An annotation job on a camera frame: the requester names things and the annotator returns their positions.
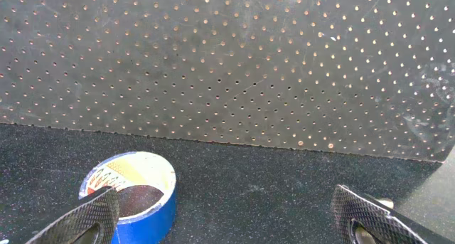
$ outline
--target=roll of tape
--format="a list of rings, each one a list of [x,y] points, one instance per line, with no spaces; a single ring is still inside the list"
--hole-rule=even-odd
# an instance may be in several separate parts
[[[150,152],[128,152],[108,158],[85,177],[79,198],[103,186],[117,191],[152,186],[163,194],[144,211],[120,217],[112,244],[157,243],[168,233],[176,216],[176,174],[165,158]]]

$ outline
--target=gray floor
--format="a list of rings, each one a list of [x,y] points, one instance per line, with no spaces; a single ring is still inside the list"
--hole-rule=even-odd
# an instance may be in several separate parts
[[[23,243],[38,218],[77,200],[86,173],[128,151],[166,157],[178,215],[165,243],[339,243],[336,184],[391,198],[455,240],[455,159],[444,165],[0,124],[0,240]]]

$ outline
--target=pegboard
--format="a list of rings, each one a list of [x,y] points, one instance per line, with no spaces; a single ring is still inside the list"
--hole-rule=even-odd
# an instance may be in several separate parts
[[[455,0],[0,0],[0,121],[442,161]]]

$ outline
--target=black countertop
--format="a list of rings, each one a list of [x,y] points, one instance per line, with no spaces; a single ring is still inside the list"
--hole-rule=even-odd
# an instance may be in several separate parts
[[[444,165],[0,124],[0,240],[24,243],[37,218],[77,200],[85,175],[129,151],[167,158],[178,212],[164,243],[340,243],[336,184],[376,197],[455,240],[455,161]]]

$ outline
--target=blue tape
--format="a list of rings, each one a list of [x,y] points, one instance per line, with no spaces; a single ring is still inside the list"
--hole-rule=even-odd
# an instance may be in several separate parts
[[[85,177],[80,187],[79,198],[87,195],[87,183],[89,178],[102,166],[113,159],[136,154],[136,152],[127,152],[108,158],[98,164]],[[112,238],[112,244],[149,244],[158,243],[162,240],[171,229],[176,217],[176,188],[173,187],[172,194],[165,204],[155,207],[149,212],[140,216],[120,218],[117,228]]]

